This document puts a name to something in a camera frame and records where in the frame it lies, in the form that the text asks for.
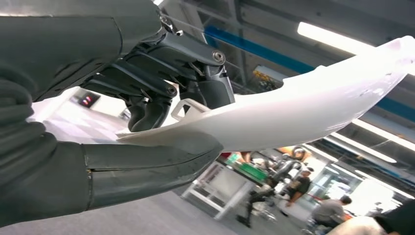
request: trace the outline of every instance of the white table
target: white table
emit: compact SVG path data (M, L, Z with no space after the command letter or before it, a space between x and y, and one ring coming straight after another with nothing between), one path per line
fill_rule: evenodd
M194 195L219 212L214 217L220 220L235 205L237 205L256 185L252 180L236 173L230 166L214 162L192 185L182 194L182 198ZM200 193L202 189L208 195ZM217 198L224 202L219 205L214 202Z

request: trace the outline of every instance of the black shirt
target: black shirt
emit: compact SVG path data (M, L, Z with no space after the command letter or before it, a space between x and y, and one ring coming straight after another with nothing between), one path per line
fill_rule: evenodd
M297 177L288 185L289 196L292 197L296 192L306 194L310 188L311 180L308 177Z
M402 206L375 216L379 225L387 232L397 232L400 235L415 235L415 200L408 201Z

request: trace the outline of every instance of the floor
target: floor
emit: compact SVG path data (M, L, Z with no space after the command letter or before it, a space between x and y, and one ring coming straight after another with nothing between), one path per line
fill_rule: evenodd
M45 121L48 131L61 141L116 143L115 132L126 122L115 117L66 103ZM196 199L182 200L184 188L121 204L47 220L25 222L0 228L0 235L300 235L302 221L284 217L277 223L253 218L252 229L235 221L243 206L215 221L211 208Z

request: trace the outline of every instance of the white plastic part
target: white plastic part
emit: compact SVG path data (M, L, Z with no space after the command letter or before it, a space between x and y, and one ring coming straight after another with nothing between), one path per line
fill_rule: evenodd
M291 146L323 138L373 107L408 73L415 61L415 39L406 36L368 53L284 79L284 86L209 110L193 100L179 122L120 135L119 142L155 146L189 132L216 137L224 151Z

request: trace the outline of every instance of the ceiling light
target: ceiling light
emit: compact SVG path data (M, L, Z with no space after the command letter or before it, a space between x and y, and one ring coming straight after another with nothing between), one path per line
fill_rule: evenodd
M404 195L404 196L405 196L405 197L407 197L407 198L410 198L410 199L415 199L415 197L413 197L412 195L410 195L410 194L408 194L408 193L405 193L404 191L399 190L399 189L397 189L397 188L394 188L394 187L392 187L392 186L390 186L390 185L388 185L388 184L386 184L386 183L384 183L384 182L382 182L382 181L380 181L380 180L378 180L378 179L374 178L374 177L373 177L373 176L371 176L371 175L368 175L368 174L366 174L366 173L364 173L364 172L362 172L362 171L359 171L359 170L355 170L355 172L356 172L356 173L358 173L358 174L360 174L360 175L363 175L364 177L366 177L366 178L368 178L368 179L371 179L371 180L375 181L376 183L378 183L378 184L380 184L380 185L382 185L382 186L384 186L384 187L386 187L386 188L389 188L389 189L390 189L390 190L392 190L392 191L395 191L395 192L397 192L397 193L399 193L399 194L402 194L402 195Z
M397 162L395 159L390 158L390 157L386 156L385 154L379 153L378 151L375 151L375 150L373 150L373 149L371 149L371 148L369 148L367 146L364 146L361 143L358 143L358 142L356 142L354 140L351 140L351 139L349 139L349 138L347 138L345 136L342 136L342 135L340 135L338 133L332 133L331 135L333 137L335 137L335 138L338 138L341 141L344 141L344 142L346 142L348 144L351 144L351 145L353 145L353 146L355 146L355 147L357 147L359 149L362 149L363 151L365 151L365 152L367 152L367 153L369 153L369 154L371 154L371 155L373 155L375 157L378 157L378 158L380 158L380 159L382 159L382 160L384 160L384 161L386 161L388 163L396 163Z
M164 0L154 0L153 1L153 3L155 4L155 5L160 5L162 2L163 2Z
M300 22L297 32L298 34L307 38L311 38L318 42L327 44L340 50L347 51L355 55L370 51L371 49L375 48L372 45L359 42L352 38L331 32L309 23ZM412 69L409 73L411 75L415 75L415 68Z
M361 177L359 177L358 175L356 175L356 174L353 174L352 172L350 172L350 171L348 171L348 170L346 170L346 169L344 169L344 168L342 168L342 167L340 167L340 166L338 166L338 165L334 165L334 164L332 164L331 165L332 167L334 167L334 168L336 168L336 169L338 169L338 170L340 170L340 171L342 171L342 172L344 172L344 173L346 173L346 174L348 174L348 175L350 175L350 176L353 176L354 178L356 178L356 179L358 179L358 180L363 180Z
M366 130L369 130L369 131L371 131L371 132L373 132L373 133L375 133L377 135L380 135L380 136L382 136L384 138L387 138L387 139L389 139L389 140L391 140L391 141L393 141L393 142L395 142L397 144L400 144L403 147L406 147L406 148L408 148L408 149L410 149L412 151L415 151L415 143L412 143L412 142L409 142L407 140L404 140L404 139L402 139L402 138L400 138L400 137L398 137L398 136L396 136L396 135L394 135L392 133L389 133L389 132L387 132L385 130L382 130L382 129L380 129L380 128L376 127L376 126L373 126L373 125L371 125L371 124L369 124L367 122L364 122L362 120L355 119L352 122L354 124L362 127L362 128L365 128Z
M334 174L340 174L338 171L335 171L335 170L333 170L333 169L331 169L331 168L329 168L329 167L325 167L327 170L329 170L329 171L331 171L331 172L333 172Z
M317 154L319 154L319 155L321 155L321 156L329 159L332 162L338 162L339 161L337 158L331 156L328 153L325 153L325 152L319 150L318 148L315 148L315 147L313 147L311 145L308 145L308 144L303 144L303 145L304 145L304 147L306 147L306 148L310 149L311 151L313 151L313 152L315 152L315 153L317 153Z

